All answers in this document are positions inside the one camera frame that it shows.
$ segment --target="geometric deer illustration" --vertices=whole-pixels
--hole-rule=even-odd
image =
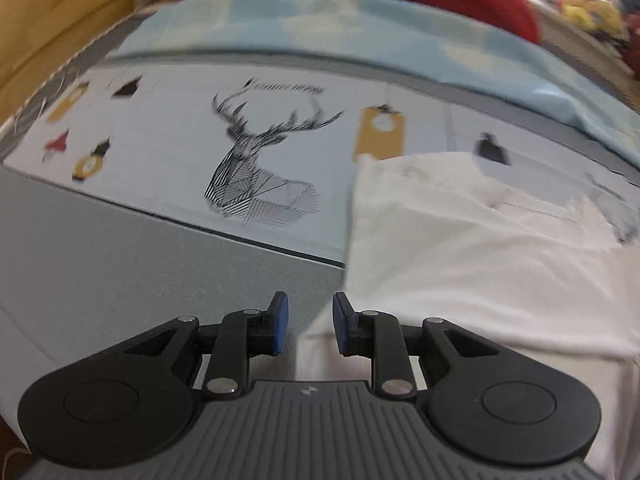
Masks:
[[[282,142],[287,138],[286,134],[319,130],[333,123],[342,112],[322,120],[322,108],[314,102],[315,113],[311,118],[299,123],[298,115],[293,111],[288,121],[273,124],[260,134],[252,134],[242,116],[246,102],[234,110],[230,104],[231,99],[245,91],[230,95],[220,104],[217,95],[213,98],[213,111],[228,123],[226,134],[234,145],[216,168],[204,193],[210,207],[225,216],[243,218],[247,223],[266,222],[280,226],[317,212],[318,193],[312,184],[287,180],[259,168],[258,155],[265,146]]]

